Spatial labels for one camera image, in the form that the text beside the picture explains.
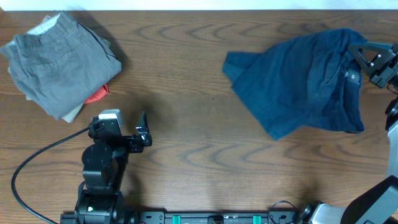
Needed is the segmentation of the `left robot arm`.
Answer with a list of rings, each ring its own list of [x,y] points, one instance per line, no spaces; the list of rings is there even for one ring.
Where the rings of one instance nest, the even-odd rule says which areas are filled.
[[[104,110],[89,124],[94,144],[82,154],[85,189],[80,189],[75,207],[76,222],[83,224],[139,223],[132,208],[123,207],[121,184],[130,154],[152,145],[145,112],[136,125],[137,134],[121,133],[120,110]]]

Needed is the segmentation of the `navy blue shorts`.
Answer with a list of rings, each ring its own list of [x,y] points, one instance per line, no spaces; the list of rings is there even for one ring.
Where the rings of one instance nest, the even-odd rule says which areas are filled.
[[[302,126],[360,133],[361,68],[348,48],[366,41],[351,29],[303,35],[263,53],[228,52],[223,73],[274,140]]]

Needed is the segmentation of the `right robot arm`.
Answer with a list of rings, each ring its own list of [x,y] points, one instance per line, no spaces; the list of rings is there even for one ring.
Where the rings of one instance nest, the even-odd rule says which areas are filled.
[[[368,42],[349,51],[379,88],[397,88],[397,44]],[[386,131],[390,143],[387,178],[353,200],[347,207],[313,203],[296,215],[294,223],[397,223],[397,100],[386,108]]]

